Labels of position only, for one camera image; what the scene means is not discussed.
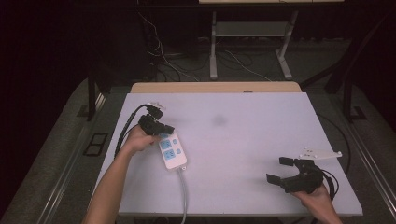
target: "cable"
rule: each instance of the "cable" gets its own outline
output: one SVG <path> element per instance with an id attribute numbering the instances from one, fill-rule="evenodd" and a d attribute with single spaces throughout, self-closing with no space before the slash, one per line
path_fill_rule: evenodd
<path id="1" fill-rule="evenodd" d="M 144 107 L 144 106 L 148 106 L 148 105 L 140 105 L 140 106 L 134 111 L 134 113 L 131 114 L 131 116 L 130 116 L 130 117 L 128 118 L 128 120 L 126 121 L 125 126 L 123 127 L 122 132 L 121 132 L 121 134 L 120 134 L 119 141 L 117 142 L 116 151 L 114 152 L 114 158 L 116 158 L 117 154 L 119 153 L 120 148 L 121 148 L 121 144 L 122 144 L 122 142 L 123 142 L 123 140 L 124 140 L 126 134 L 127 134 L 129 131 L 131 131 L 131 129 L 130 129 L 130 130 L 127 132 L 128 128 L 129 128 L 129 125 L 131 125 L 131 122 L 132 122 L 132 120 L 134 119 L 134 116 L 136 115 L 137 111 L 138 111 L 139 109 L 141 109 L 142 107 Z"/>
<path id="2" fill-rule="evenodd" d="M 176 64 L 176 63 L 172 63 L 172 62 L 169 62 L 169 63 L 173 64 L 174 66 L 177 66 L 178 68 L 180 68 L 180 69 L 183 70 L 184 72 L 195 72 L 195 71 L 198 71 L 198 70 L 203 69 L 203 68 L 206 66 L 206 64 L 207 64 L 208 61 L 209 61 L 209 55 L 207 55 L 207 56 L 205 57 L 205 61 L 204 61 L 204 63 L 203 63 L 202 65 L 200 65 L 200 66 L 198 66 L 198 67 L 196 67 L 196 68 L 190 68 L 190 69 L 183 68 L 182 66 L 180 66 L 179 64 Z"/>
<path id="3" fill-rule="evenodd" d="M 246 68 L 230 51 L 228 51 L 228 50 L 225 50 L 227 53 L 229 53 L 229 54 L 231 54 L 231 56 L 233 56 L 235 59 L 236 59 L 236 61 L 239 63 L 239 64 L 241 64 L 241 66 L 243 67 L 243 68 L 245 68 L 247 71 L 249 71 L 250 73 L 252 73 L 252 74 L 254 74 L 254 75 L 257 75 L 257 76 L 259 76 L 259 77 L 263 77 L 263 78 L 265 78 L 265 79 L 267 79 L 268 81 L 271 81 L 272 82 L 272 80 L 271 79 L 269 79 L 268 77 L 265 77 L 265 76 L 263 76 L 263 75 L 260 75 L 260 74 L 258 74 L 258 73 L 255 73 L 255 72 L 253 72 L 253 71 L 251 71 L 250 69 L 248 69 L 248 68 Z"/>
<path id="4" fill-rule="evenodd" d="M 338 193 L 338 190 L 340 189 L 340 184 L 338 183 L 337 178 L 335 178 L 335 176 L 332 173 L 330 173 L 329 171 L 326 171 L 326 170 L 321 170 L 321 171 L 328 175 L 331 175 L 332 178 L 335 180 L 335 183 L 337 184 L 337 189 L 334 191 L 334 195 L 332 197 L 332 199 L 333 199 L 335 197 L 335 195 Z"/>
<path id="5" fill-rule="evenodd" d="M 346 141 L 346 149 L 347 149 L 347 162 L 346 162 L 346 169 L 345 169 L 345 173 L 347 175 L 347 173 L 349 172 L 350 163 L 351 163 L 351 160 L 352 160 L 352 152 L 350 150 L 349 142 L 347 141 L 347 136 L 344 134 L 344 132 L 334 122 L 332 122 L 331 120 L 329 120 L 328 118 L 324 117 L 323 115 L 321 115 L 319 113 L 317 113 L 317 115 L 318 115 L 318 117 L 326 119 L 328 122 L 330 122 L 330 124 L 332 126 L 334 126 L 338 130 L 338 132 L 340 132 L 341 135 L 343 135 L 344 140 Z"/>
<path id="6" fill-rule="evenodd" d="M 297 224 L 297 223 L 299 223 L 300 221 L 302 221 L 302 220 L 304 220 L 304 219 L 305 219 L 305 217 L 300 217 L 299 219 L 297 219 L 297 220 L 291 222 L 290 224 Z"/>
<path id="7" fill-rule="evenodd" d="M 177 70 L 171 63 L 168 62 L 168 60 L 166 59 L 165 55 L 163 54 L 163 43 L 161 42 L 160 38 L 158 37 L 157 27 L 154 24 L 152 24 L 148 19 L 146 19 L 142 14 L 140 14 L 140 12 L 138 14 L 144 21 L 146 21 L 148 24 L 150 24 L 154 28 L 154 34 L 155 34 L 155 36 L 157 38 L 157 41 L 158 41 L 158 47 L 156 48 L 156 50 L 160 49 L 160 53 L 161 53 L 161 56 L 163 56 L 163 60 L 167 64 L 169 64 L 173 69 L 175 69 L 178 73 L 180 73 L 181 75 L 183 75 L 185 77 L 193 78 L 193 79 L 195 79 L 195 81 L 199 82 L 198 78 L 193 77 L 193 76 L 189 76 L 189 75 Z"/>
<path id="8" fill-rule="evenodd" d="M 239 67 L 239 65 L 244 65 L 244 66 L 251 66 L 251 65 L 253 65 L 253 60 L 251 59 L 251 57 L 249 56 L 249 55 L 247 55 L 247 54 L 244 54 L 248 59 L 249 59 L 249 62 L 248 63 L 243 63 L 241 60 L 237 60 L 237 61 L 235 61 L 235 57 L 233 57 L 233 58 L 231 58 L 231 59 L 228 59 L 228 58 L 226 58 L 226 57 L 224 57 L 224 56 L 222 56 L 221 54 L 216 54 L 216 56 L 218 56 L 219 58 L 221 58 L 221 59 L 223 59 L 223 60 L 225 60 L 225 61 L 227 61 L 228 63 L 234 63 L 234 64 L 237 64 L 238 65 L 238 67 Z M 234 69 L 234 70 L 241 70 L 241 69 L 243 69 L 243 68 L 231 68 L 231 69 Z"/>
<path id="9" fill-rule="evenodd" d="M 187 191 L 186 191 L 186 184 L 184 183 L 183 174 L 181 173 L 181 169 L 177 168 L 178 176 L 180 177 L 181 186 L 183 188 L 183 219 L 181 220 L 181 224 L 184 224 L 186 221 L 187 216 Z"/>
<path id="10" fill-rule="evenodd" d="M 169 71 L 163 71 L 163 70 L 161 70 L 161 69 L 159 69 L 159 68 L 157 68 L 157 71 L 158 71 L 158 73 L 161 73 L 161 74 L 163 74 L 163 77 L 165 78 L 165 82 L 167 81 L 167 77 L 169 77 L 172 81 L 174 81 L 174 82 L 180 82 L 181 80 L 180 80 L 180 74 L 179 73 L 177 73 L 177 77 L 178 77 L 178 80 L 176 80 L 176 79 L 174 79 L 174 78 L 172 78 L 169 74 L 166 74 L 165 72 L 169 72 Z"/>

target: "metal stand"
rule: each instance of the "metal stand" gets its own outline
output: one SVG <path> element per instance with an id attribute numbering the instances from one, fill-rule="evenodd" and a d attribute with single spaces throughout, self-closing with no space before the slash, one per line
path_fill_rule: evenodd
<path id="1" fill-rule="evenodd" d="M 283 36 L 282 47 L 276 50 L 276 57 L 286 80 L 292 75 L 286 63 L 285 53 L 290 42 L 298 11 L 293 11 L 289 21 L 270 22 L 217 22 L 216 11 L 213 12 L 212 36 L 210 48 L 210 79 L 218 79 L 216 63 L 216 36 Z"/>

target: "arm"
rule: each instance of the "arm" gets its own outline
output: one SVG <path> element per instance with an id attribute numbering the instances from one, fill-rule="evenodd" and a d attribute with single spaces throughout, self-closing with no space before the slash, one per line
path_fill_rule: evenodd
<path id="1" fill-rule="evenodd" d="M 146 135 L 139 125 L 132 128 L 116 159 L 100 180 L 82 223 L 114 223 L 120 209 L 129 161 L 137 151 L 158 140 L 158 136 Z"/>
<path id="2" fill-rule="evenodd" d="M 322 223 L 338 224 L 341 219 L 335 213 L 332 200 L 324 185 L 317 188 L 311 194 L 304 191 L 294 192 L 291 195 L 300 199 L 309 212 Z"/>

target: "black wire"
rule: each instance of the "black wire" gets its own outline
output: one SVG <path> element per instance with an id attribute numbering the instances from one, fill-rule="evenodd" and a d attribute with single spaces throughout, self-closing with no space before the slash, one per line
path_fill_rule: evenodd
<path id="1" fill-rule="evenodd" d="M 297 220 L 291 222 L 290 224 L 297 224 L 297 223 L 299 223 L 301 220 L 304 220 L 304 219 L 305 219 L 305 217 L 300 217 L 299 219 L 297 219 Z"/>
<path id="2" fill-rule="evenodd" d="M 245 57 L 247 57 L 248 58 L 248 60 L 249 60 L 249 63 L 243 63 L 239 58 L 238 58 L 238 61 L 241 63 L 241 64 L 243 64 L 244 66 L 251 66 L 251 65 L 253 65 L 253 59 L 250 57 L 250 55 L 248 55 L 248 54 L 246 54 L 246 53 L 241 53 L 241 52 L 236 52 L 236 53 L 232 53 L 232 52 L 230 52 L 231 54 L 233 54 L 233 56 L 236 58 L 236 56 L 238 56 L 238 55 L 240 55 L 240 56 L 245 56 Z"/>
<path id="3" fill-rule="evenodd" d="M 180 81 L 181 81 L 180 73 L 181 73 L 184 77 L 192 78 L 192 79 L 194 79 L 195 81 L 201 81 L 201 78 L 200 78 L 199 76 L 195 75 L 194 73 L 193 73 L 193 75 L 187 76 L 186 73 L 188 73 L 188 72 L 186 72 L 186 71 L 183 71 L 184 73 L 183 73 L 183 72 L 179 72 L 179 71 L 176 70 L 175 67 L 171 66 L 170 64 L 166 64 L 166 63 L 162 63 L 162 65 L 163 65 L 163 66 L 167 66 L 167 67 L 169 67 L 169 68 L 172 68 L 175 72 L 177 72 L 177 75 L 179 76 L 179 80 L 180 80 Z"/>
<path id="4" fill-rule="evenodd" d="M 178 78 L 178 81 L 180 82 L 181 81 L 181 76 L 180 76 L 180 73 L 174 68 L 174 67 L 172 67 L 172 66 L 170 66 L 169 64 L 166 64 L 166 63 L 162 63 L 161 65 L 163 65 L 163 66 L 165 66 L 165 67 L 168 67 L 168 68 L 170 68 L 170 69 L 172 69 L 172 71 L 174 71 L 176 74 L 177 74 L 177 78 Z"/>
<path id="5" fill-rule="evenodd" d="M 196 71 L 199 71 L 199 70 L 204 69 L 204 67 L 206 66 L 207 62 L 209 61 L 209 55 L 206 56 L 205 61 L 204 61 L 204 64 L 202 64 L 202 65 L 200 65 L 200 66 L 198 66 L 198 67 L 196 67 L 196 68 L 190 68 L 190 69 L 186 69 L 186 68 L 180 66 L 180 65 L 177 64 L 177 63 L 171 62 L 171 61 L 169 60 L 169 58 L 166 58 L 166 59 L 167 59 L 168 62 L 171 63 L 172 65 L 178 67 L 180 70 L 183 70 L 183 72 L 196 72 Z"/>
<path id="6" fill-rule="evenodd" d="M 318 220 L 316 218 L 312 219 L 311 224 L 317 224 Z"/>
<path id="7" fill-rule="evenodd" d="M 340 189 L 340 184 L 338 183 L 337 178 L 335 178 L 335 176 L 332 173 L 330 173 L 329 171 L 326 171 L 326 170 L 321 170 L 321 171 L 327 173 L 328 175 L 331 175 L 332 178 L 335 180 L 335 183 L 337 184 L 337 189 L 334 191 L 334 196 L 335 196 L 338 193 L 338 190 Z"/>
<path id="8" fill-rule="evenodd" d="M 226 52 L 226 51 L 218 51 L 218 52 L 223 52 L 223 53 L 226 53 L 226 55 L 229 55 L 231 58 L 229 59 L 229 58 L 226 58 L 226 57 L 224 57 L 224 56 L 222 56 L 221 54 L 219 54 L 219 53 L 217 53 L 216 54 L 216 56 L 218 56 L 218 57 L 220 57 L 220 58 L 222 58 L 223 60 L 225 60 L 225 61 L 227 61 L 227 62 L 229 62 L 229 63 L 234 63 L 234 64 L 237 64 L 238 66 L 241 66 L 241 64 L 243 65 L 243 66 L 245 66 L 245 67 L 247 67 L 247 66 L 251 66 L 251 65 L 253 65 L 253 60 L 251 59 L 251 57 L 250 56 L 248 56 L 247 54 L 241 54 L 241 53 L 232 53 L 231 52 L 231 54 L 230 53 L 228 53 L 228 52 Z M 244 56 L 246 56 L 248 59 L 249 59 L 249 63 L 244 63 L 244 62 L 242 62 L 239 58 L 238 58 L 238 61 L 235 59 L 236 58 L 236 55 L 244 55 Z"/>
<path id="9" fill-rule="evenodd" d="M 181 81 L 181 80 L 180 80 L 180 74 L 179 74 L 178 72 L 177 72 L 178 80 L 172 78 L 170 75 L 166 74 L 165 71 L 163 71 L 163 70 L 158 69 L 158 72 L 161 73 L 161 74 L 163 74 L 163 76 L 165 77 L 165 81 L 167 81 L 167 80 L 166 80 L 167 77 L 169 77 L 169 78 L 170 78 L 172 81 L 174 81 L 174 82 L 180 82 L 180 81 Z"/>
<path id="10" fill-rule="evenodd" d="M 229 65 L 227 65 L 223 60 L 228 61 L 228 59 L 224 58 L 224 56 L 222 56 L 221 54 L 216 54 L 216 59 L 218 60 L 218 62 L 220 62 L 224 67 L 229 68 L 229 69 L 233 69 L 235 71 L 240 71 L 240 70 L 244 70 L 243 67 L 241 67 L 241 64 L 238 64 L 238 67 L 231 67 Z"/>
<path id="11" fill-rule="evenodd" d="M 128 118 L 128 120 L 126 121 L 125 126 L 123 127 L 122 132 L 121 132 L 121 134 L 120 134 L 119 141 L 118 141 L 117 146 L 116 146 L 116 151 L 114 152 L 114 158 L 116 158 L 117 154 L 119 154 L 119 151 L 120 151 L 120 148 L 121 148 L 121 144 L 122 144 L 122 142 L 123 142 L 123 140 L 124 140 L 124 138 L 125 138 L 125 135 L 126 135 L 126 133 L 127 133 L 127 129 L 129 128 L 129 125 L 131 124 L 132 120 L 134 119 L 134 116 L 136 115 L 137 111 L 138 111 L 139 109 L 141 109 L 142 107 L 144 107 L 144 106 L 148 106 L 148 105 L 140 105 L 140 106 L 134 111 L 134 113 L 131 114 L 131 116 L 130 116 L 130 117 Z"/>
<path id="12" fill-rule="evenodd" d="M 134 127 L 130 128 L 130 129 L 128 130 L 128 132 L 125 133 L 125 135 L 123 136 L 123 138 L 125 138 L 126 135 L 128 135 L 128 133 L 129 133 Z"/>
<path id="13" fill-rule="evenodd" d="M 338 132 L 340 132 L 341 135 L 343 135 L 343 138 L 344 138 L 344 140 L 345 140 L 345 142 L 346 142 L 346 149 L 347 149 L 347 162 L 346 162 L 346 169 L 345 169 L 345 173 L 346 173 L 346 175 L 347 175 L 348 172 L 349 172 L 350 163 L 351 163 L 351 160 L 352 160 L 352 153 L 351 153 L 351 149 L 350 149 L 349 142 L 347 141 L 347 136 L 346 136 L 346 135 L 344 134 L 344 132 L 343 132 L 335 123 L 333 123 L 331 120 L 329 120 L 328 118 L 324 117 L 323 115 L 321 115 L 321 114 L 319 114 L 319 113 L 317 113 L 317 115 L 318 115 L 319 117 L 323 118 L 323 119 L 326 119 L 328 122 L 330 122 L 330 124 L 331 124 L 332 126 L 334 126 L 334 127 L 338 130 Z"/>

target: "dark background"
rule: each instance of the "dark background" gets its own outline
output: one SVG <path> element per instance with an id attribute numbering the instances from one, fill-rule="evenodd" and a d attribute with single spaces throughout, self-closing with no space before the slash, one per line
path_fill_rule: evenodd
<path id="1" fill-rule="evenodd" d="M 294 41 L 363 36 L 391 6 L 391 1 L 346 3 L 349 7 L 302 10 L 294 29 Z M 135 12 L 128 10 L 117 13 L 114 9 L 81 10 L 69 1 L 1 1 L 0 4 L 2 139 L 5 143 L 0 149 L 2 216 L 68 97 L 90 71 L 95 73 L 101 91 L 152 77 L 150 57 L 146 53 L 152 33 L 145 30 Z M 141 4 L 155 4 L 155 1 L 141 1 Z M 222 12 L 221 17 L 237 20 L 248 13 L 258 20 L 271 19 L 256 12 Z M 273 11 L 271 16 L 289 15 L 286 13 L 289 12 Z M 193 49 L 195 37 L 210 35 L 210 11 L 155 11 L 149 16 L 157 25 L 165 46 L 189 51 Z M 393 11 L 352 70 L 356 83 L 394 129 L 395 21 Z"/>

